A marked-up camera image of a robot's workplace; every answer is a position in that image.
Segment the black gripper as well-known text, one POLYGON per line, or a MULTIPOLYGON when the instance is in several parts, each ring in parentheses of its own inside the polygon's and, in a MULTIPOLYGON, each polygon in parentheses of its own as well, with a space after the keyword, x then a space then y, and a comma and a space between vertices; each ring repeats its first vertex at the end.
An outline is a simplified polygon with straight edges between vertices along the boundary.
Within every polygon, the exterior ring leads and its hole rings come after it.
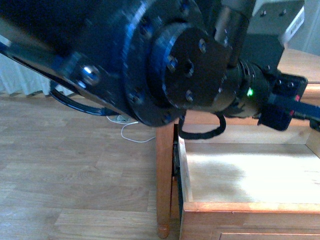
POLYGON ((288 129, 292 119, 308 120, 310 128, 320 130, 320 107, 301 102, 308 85, 303 76, 281 73, 273 78, 272 89, 263 105, 258 124, 277 131, 288 129))

